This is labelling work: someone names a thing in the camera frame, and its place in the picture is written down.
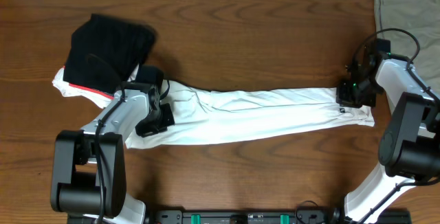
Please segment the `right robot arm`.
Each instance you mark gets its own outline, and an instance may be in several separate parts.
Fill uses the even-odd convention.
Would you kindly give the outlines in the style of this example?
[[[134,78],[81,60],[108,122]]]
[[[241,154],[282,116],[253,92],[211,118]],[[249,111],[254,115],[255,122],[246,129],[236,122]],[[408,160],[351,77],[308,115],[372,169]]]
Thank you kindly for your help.
[[[417,75],[413,59],[394,54],[391,42],[368,38],[337,87],[342,107],[374,107],[385,93],[392,112],[378,147],[378,163],[344,198],[331,223],[411,223],[407,210],[390,205],[406,191],[439,183],[439,97]]]

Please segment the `white printed t-shirt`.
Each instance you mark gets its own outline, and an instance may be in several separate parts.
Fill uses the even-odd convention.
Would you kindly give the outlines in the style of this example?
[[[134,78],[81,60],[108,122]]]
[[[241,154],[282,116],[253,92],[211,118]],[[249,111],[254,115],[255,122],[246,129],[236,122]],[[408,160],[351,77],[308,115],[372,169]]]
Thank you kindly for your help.
[[[163,133],[140,137],[127,148],[245,142],[357,124],[374,126],[371,108],[341,107],[334,88],[270,91],[205,91],[172,81],[168,95],[174,125]]]

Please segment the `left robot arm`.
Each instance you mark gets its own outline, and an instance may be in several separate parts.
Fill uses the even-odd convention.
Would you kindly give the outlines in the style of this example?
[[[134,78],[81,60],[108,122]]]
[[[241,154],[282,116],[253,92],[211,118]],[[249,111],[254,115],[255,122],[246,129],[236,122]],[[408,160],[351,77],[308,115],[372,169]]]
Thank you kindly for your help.
[[[124,143],[174,125],[161,102],[163,80],[160,69],[141,66],[135,80],[117,80],[114,99],[93,121],[56,137],[50,204],[68,223],[148,223],[146,204],[127,193]]]

